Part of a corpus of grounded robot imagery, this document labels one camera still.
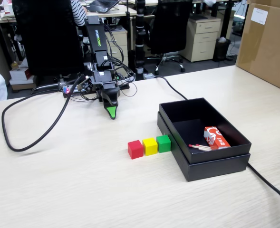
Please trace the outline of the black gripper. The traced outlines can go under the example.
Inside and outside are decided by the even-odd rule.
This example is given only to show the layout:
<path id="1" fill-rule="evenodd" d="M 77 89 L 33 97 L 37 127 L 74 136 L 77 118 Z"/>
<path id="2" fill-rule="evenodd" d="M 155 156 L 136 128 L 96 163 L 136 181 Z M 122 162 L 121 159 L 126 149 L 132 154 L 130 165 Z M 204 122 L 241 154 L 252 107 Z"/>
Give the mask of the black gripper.
<path id="1" fill-rule="evenodd" d="M 112 120 L 116 119 L 116 109 L 120 89 L 112 78 L 111 71 L 95 71 L 91 76 L 91 87 L 93 91 L 101 90 L 104 108 Z"/>

